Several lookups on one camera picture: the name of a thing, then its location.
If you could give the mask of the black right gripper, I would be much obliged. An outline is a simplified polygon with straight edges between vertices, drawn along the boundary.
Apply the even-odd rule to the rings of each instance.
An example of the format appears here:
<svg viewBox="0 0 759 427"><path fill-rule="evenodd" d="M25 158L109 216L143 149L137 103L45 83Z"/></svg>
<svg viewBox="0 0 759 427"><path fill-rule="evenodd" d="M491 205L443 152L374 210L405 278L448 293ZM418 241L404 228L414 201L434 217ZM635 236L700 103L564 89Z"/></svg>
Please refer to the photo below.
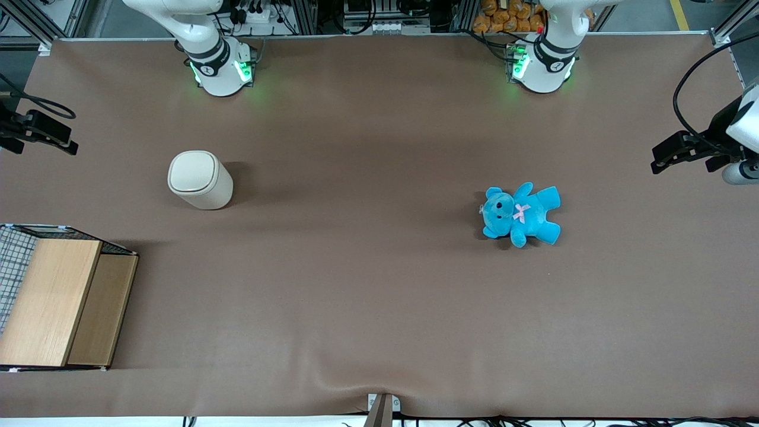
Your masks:
<svg viewBox="0 0 759 427"><path fill-rule="evenodd" d="M0 146L14 154L24 151L24 137L27 142L47 144L76 156L78 144L71 139L71 128L62 122L30 109L26 116L3 116L1 119Z"/></svg>

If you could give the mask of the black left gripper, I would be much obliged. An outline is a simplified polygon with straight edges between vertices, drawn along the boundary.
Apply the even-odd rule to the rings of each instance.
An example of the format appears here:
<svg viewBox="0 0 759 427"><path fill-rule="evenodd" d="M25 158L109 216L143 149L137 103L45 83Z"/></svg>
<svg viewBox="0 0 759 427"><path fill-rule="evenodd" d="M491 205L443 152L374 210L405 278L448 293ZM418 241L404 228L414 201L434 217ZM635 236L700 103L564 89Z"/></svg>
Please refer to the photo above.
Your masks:
<svg viewBox="0 0 759 427"><path fill-rule="evenodd" d="M742 97L732 100L718 111L707 128L710 145L699 139L699 135L681 130L675 132L652 148L653 161L650 169L654 175L661 174L669 167L682 162L692 162L704 157L708 173L715 173L727 165L744 157L745 126L742 113Z"/></svg>

